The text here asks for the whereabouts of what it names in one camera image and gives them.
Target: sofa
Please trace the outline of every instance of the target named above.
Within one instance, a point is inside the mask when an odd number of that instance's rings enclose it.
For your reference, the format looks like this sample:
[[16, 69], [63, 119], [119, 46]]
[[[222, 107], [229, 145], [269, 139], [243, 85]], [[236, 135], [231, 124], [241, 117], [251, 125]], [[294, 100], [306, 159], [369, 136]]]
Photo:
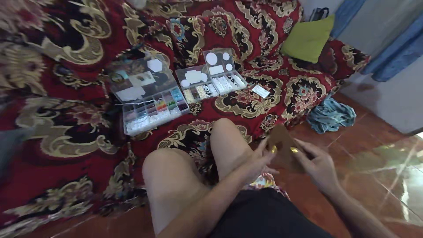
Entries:
[[[23, 128], [30, 138], [0, 182], [0, 237], [142, 205], [143, 159], [158, 148], [186, 151], [215, 183], [208, 139], [216, 120], [231, 119], [248, 143], [276, 124], [291, 128], [369, 60], [335, 39], [316, 64], [281, 54], [303, 20], [297, 0], [149, 1], [142, 10], [123, 0], [4, 6], [0, 129]], [[247, 89], [191, 104], [189, 114], [135, 137], [123, 134], [108, 64], [123, 54], [161, 55], [174, 74], [204, 64], [202, 51], [219, 47], [232, 48]], [[267, 98], [251, 91], [257, 84]]]

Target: blue cloth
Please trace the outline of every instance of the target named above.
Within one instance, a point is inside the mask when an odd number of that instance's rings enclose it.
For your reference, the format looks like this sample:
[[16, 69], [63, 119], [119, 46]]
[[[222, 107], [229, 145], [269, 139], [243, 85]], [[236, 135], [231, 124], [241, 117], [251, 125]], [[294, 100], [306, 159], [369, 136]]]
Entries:
[[335, 12], [335, 23], [330, 35], [337, 38], [361, 9], [366, 0], [344, 0]]
[[374, 58], [362, 74], [373, 73], [372, 78], [386, 82], [407, 68], [423, 54], [423, 13], [382, 53]]
[[339, 103], [330, 96], [311, 110], [307, 122], [319, 134], [337, 131], [340, 126], [352, 126], [357, 115], [352, 107]]

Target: black shorts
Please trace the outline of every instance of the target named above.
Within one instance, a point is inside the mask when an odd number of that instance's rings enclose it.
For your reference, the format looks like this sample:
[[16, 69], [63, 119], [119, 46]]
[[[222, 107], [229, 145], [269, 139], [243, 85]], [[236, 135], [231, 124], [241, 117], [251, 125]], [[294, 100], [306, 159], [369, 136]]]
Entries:
[[331, 238], [272, 188], [242, 190], [223, 214], [211, 238]]

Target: brown cardboard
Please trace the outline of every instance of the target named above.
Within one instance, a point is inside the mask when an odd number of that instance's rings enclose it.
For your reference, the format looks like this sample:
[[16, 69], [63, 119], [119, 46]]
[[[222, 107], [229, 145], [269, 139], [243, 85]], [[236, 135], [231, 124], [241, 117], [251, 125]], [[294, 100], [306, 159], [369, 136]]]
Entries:
[[267, 141], [268, 150], [271, 151], [275, 145], [277, 147], [276, 157], [272, 160], [271, 167], [274, 169], [285, 168], [292, 172], [304, 173], [304, 168], [293, 157], [291, 147], [295, 147], [304, 153], [304, 149], [289, 135], [283, 124], [276, 125], [269, 135]]

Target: bead organizer box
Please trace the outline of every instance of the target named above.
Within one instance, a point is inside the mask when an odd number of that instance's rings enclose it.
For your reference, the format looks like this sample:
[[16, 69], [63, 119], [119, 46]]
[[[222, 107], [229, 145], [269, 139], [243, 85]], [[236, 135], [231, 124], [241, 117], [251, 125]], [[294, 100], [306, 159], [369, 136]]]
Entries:
[[208, 76], [206, 65], [178, 69], [176, 70], [176, 76], [189, 104], [219, 95]]
[[235, 70], [231, 48], [203, 52], [209, 77], [220, 95], [247, 87], [245, 79]]
[[110, 89], [122, 102], [129, 136], [169, 122], [190, 109], [171, 70], [160, 55], [113, 62], [106, 70]]
[[125, 104], [123, 105], [125, 134], [135, 136], [189, 111], [179, 87], [155, 94], [152, 99], [141, 103]]

